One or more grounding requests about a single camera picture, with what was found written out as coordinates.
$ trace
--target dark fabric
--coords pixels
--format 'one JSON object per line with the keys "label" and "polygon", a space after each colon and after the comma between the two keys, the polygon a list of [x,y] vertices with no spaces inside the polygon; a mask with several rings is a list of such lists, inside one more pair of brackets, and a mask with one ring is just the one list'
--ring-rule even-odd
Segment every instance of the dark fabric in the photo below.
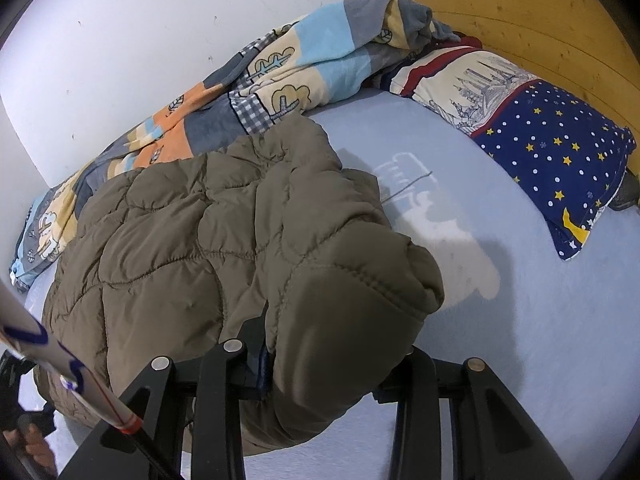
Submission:
{"label": "dark fabric", "polygon": [[[291,116],[228,150],[108,181],[62,254],[43,324],[124,391],[158,355],[203,354],[260,315],[273,390],[244,402],[245,453],[309,440],[403,359],[443,301],[440,271],[393,232],[370,174]],[[96,418],[38,369],[40,393]]]}

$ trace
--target blue starry pillowcase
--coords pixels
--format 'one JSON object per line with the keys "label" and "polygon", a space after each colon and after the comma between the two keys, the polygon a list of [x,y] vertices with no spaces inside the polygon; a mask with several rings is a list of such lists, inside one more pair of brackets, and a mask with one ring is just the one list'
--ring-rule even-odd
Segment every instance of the blue starry pillowcase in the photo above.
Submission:
{"label": "blue starry pillowcase", "polygon": [[636,147],[628,128],[468,36],[396,66],[378,86],[441,115],[500,164],[563,260],[583,247]]}

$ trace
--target orange patch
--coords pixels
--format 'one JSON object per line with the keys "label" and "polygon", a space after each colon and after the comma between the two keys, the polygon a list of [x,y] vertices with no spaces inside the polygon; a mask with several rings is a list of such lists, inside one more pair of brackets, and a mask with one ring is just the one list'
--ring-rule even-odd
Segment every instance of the orange patch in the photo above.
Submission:
{"label": "orange patch", "polygon": [[158,162],[171,162],[180,158],[191,158],[193,152],[184,133],[184,121],[180,121],[161,139],[145,146],[133,163],[134,168],[146,168]]}

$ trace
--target finger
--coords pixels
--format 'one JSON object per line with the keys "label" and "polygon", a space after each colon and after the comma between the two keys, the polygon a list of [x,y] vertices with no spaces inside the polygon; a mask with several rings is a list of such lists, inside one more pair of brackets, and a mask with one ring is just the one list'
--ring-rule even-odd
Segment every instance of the finger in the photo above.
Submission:
{"label": "finger", "polygon": [[30,424],[27,433],[24,435],[27,444],[39,444],[44,442],[44,437],[35,424]]}
{"label": "finger", "polygon": [[53,476],[57,476],[58,470],[56,469],[56,462],[53,460],[52,456],[44,456],[37,455],[34,456],[33,459],[40,464],[44,469],[46,469],[49,473],[52,473]]}
{"label": "finger", "polygon": [[27,444],[24,449],[27,450],[27,453],[30,455],[44,455],[51,453],[49,446],[47,446],[46,442],[39,442],[37,444]]}
{"label": "finger", "polygon": [[15,447],[20,442],[20,437],[18,436],[18,431],[3,431],[2,436],[6,439],[7,444],[10,447]]}
{"label": "finger", "polygon": [[43,467],[55,467],[56,462],[52,454],[34,455],[33,459]]}

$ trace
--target black metal frame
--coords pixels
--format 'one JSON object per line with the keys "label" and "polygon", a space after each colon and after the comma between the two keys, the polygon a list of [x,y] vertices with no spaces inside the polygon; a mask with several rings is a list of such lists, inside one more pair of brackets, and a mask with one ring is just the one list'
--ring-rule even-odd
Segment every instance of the black metal frame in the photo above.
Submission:
{"label": "black metal frame", "polygon": [[[187,410],[195,396],[191,478],[244,480],[239,403],[266,398],[270,363],[264,317],[251,319],[238,339],[216,345],[202,358],[152,361],[121,398],[143,417],[148,444],[178,471]],[[374,396],[381,404],[398,403],[390,480],[440,480],[440,398],[451,405],[456,480],[572,478],[480,359],[457,365],[414,348]],[[102,422],[60,475],[60,480],[80,478],[142,480],[156,479],[158,473],[126,436]]]}

